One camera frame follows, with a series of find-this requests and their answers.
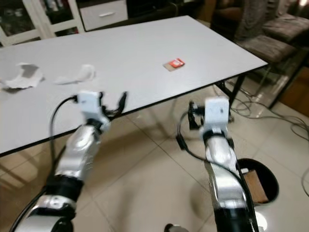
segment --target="drawer handle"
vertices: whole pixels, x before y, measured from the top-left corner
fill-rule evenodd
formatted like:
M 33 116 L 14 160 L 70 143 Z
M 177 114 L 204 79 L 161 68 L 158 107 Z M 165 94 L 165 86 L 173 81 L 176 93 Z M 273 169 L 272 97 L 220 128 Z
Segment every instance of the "drawer handle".
M 108 13 L 104 13 L 104 14 L 100 14 L 99 17 L 106 17 L 106 16 L 109 16 L 109 15 L 113 15 L 115 14 L 115 12 L 108 12 Z

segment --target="chair leg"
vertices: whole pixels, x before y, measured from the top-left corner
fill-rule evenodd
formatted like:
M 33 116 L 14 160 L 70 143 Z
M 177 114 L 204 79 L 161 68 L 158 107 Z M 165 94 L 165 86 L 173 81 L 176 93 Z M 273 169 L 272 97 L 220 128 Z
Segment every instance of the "chair leg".
M 261 91 L 261 89 L 262 89 L 262 87 L 263 87 L 263 84 L 264 84 L 264 82 L 266 81 L 266 78 L 267 78 L 267 76 L 268 76 L 268 74 L 269 74 L 271 68 L 272 68 L 272 65 L 270 65 L 270 66 L 267 68 L 266 73 L 263 75 L 263 78 L 262 78 L 262 80 L 261 80 L 261 82 L 260 82 L 259 88 L 258 88 L 258 89 L 256 90 L 256 92 L 253 94 L 254 97 L 256 97 L 257 94 Z
M 281 74 L 276 78 L 275 83 L 276 84 L 282 75 L 286 75 L 286 67 L 288 67 L 292 63 L 292 58 L 287 58 L 285 63 L 283 64 L 283 67 L 281 68 Z

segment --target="beige floor tile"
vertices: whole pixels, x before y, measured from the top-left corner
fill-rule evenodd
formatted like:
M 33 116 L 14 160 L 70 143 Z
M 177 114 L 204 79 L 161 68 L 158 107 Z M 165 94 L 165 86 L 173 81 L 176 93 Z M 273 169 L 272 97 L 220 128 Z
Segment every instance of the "beige floor tile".
M 0 158 L 0 175 L 19 166 L 25 161 L 27 161 L 27 158 L 22 156 L 19 152 L 7 155 L 5 157 L 1 157 Z
M 309 124 L 309 118 L 303 114 L 301 114 L 300 112 L 282 104 L 281 102 L 278 102 L 274 108 L 273 111 L 275 111 L 276 113 L 279 113 L 281 115 L 284 116 L 295 116 L 295 117 L 299 117 L 300 119 L 304 120 L 305 123 Z
M 199 232 L 217 232 L 216 222 L 214 220 L 214 214 L 212 214 L 209 219 L 205 222 L 203 227 Z
M 94 168 L 86 180 L 87 190 L 92 196 L 98 195 L 155 147 L 156 144 L 125 117 L 113 121 L 111 130 L 102 135 Z
M 272 116 L 273 114 L 261 109 L 260 112 L 254 113 L 254 115 Z M 235 122 L 229 124 L 229 130 L 241 138 L 246 138 L 249 143 L 256 147 L 261 146 L 267 140 L 278 123 L 275 119 L 247 119 L 236 113 L 233 113 L 233 116 Z
M 209 193 L 160 148 L 95 201 L 117 232 L 163 231 L 168 223 L 196 232 L 212 213 Z
M 127 117 L 145 132 L 155 143 L 160 144 L 176 131 L 177 116 L 174 111 L 176 100 L 137 111 Z
M 187 141 L 189 149 L 201 157 L 205 155 L 205 147 L 201 140 L 195 139 Z M 204 188 L 209 189 L 208 173 L 204 163 L 191 157 L 186 151 L 182 151 L 176 139 L 168 139 L 160 145 L 180 166 L 182 166 L 196 181 Z
M 0 179 L 0 231 L 8 231 L 14 220 L 41 188 L 30 184 L 12 188 Z
M 245 139 L 240 138 L 234 133 L 230 133 L 234 140 L 235 153 L 240 158 L 252 158 L 257 152 L 257 148 Z M 204 143 L 195 134 L 187 141 L 189 149 L 201 157 L 205 155 Z M 160 147 L 165 150 L 180 166 L 182 166 L 195 180 L 197 180 L 206 189 L 208 186 L 208 174 L 203 162 L 191 157 L 187 152 L 181 151 L 175 139 L 167 139 Z
M 49 143 L 42 143 L 42 144 L 38 144 L 36 146 L 32 146 L 29 147 L 25 150 L 20 151 L 19 153 L 21 153 L 21 155 L 25 156 L 25 157 L 34 157 L 36 155 L 38 155 L 41 152 L 48 152 L 49 151 Z
M 78 212 L 73 220 L 74 232 L 112 232 L 107 219 L 94 202 Z
M 309 167 L 308 141 L 293 134 L 287 122 L 279 122 L 260 149 L 299 176 Z
M 18 167 L 8 171 L 0 176 L 0 180 L 3 185 L 11 189 L 19 189 L 25 185 L 38 185 L 38 179 L 41 177 L 38 175 L 40 168 L 33 160 L 28 160 Z
M 261 151 L 254 158 L 274 173 L 280 187 L 279 196 L 275 202 L 256 207 L 256 211 L 267 221 L 266 231 L 307 231 L 309 201 L 302 190 L 300 178 Z

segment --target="crumpled tissue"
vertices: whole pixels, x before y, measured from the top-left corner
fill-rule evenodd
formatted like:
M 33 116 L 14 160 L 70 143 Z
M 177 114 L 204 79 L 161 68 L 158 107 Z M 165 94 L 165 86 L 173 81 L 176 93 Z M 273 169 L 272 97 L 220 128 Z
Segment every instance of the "crumpled tissue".
M 36 87 L 44 79 L 43 73 L 35 64 L 19 63 L 20 71 L 13 80 L 0 80 L 4 89 Z
M 91 81 L 95 78 L 95 67 L 91 64 L 84 64 L 80 69 L 79 73 L 75 77 L 65 77 L 59 76 L 55 81 L 54 84 L 56 85 L 67 85 L 67 84 L 76 84 L 79 82 Z

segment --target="black trash can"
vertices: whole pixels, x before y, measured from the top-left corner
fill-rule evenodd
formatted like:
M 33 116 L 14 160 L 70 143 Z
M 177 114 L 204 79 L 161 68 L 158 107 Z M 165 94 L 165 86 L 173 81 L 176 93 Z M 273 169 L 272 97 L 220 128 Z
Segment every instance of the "black trash can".
M 279 195 L 279 184 L 272 171 L 264 164 L 253 159 L 239 159 L 238 164 L 240 169 L 247 168 L 249 171 L 256 171 L 264 192 L 269 200 L 266 203 L 254 202 L 254 204 L 265 205 L 274 202 Z

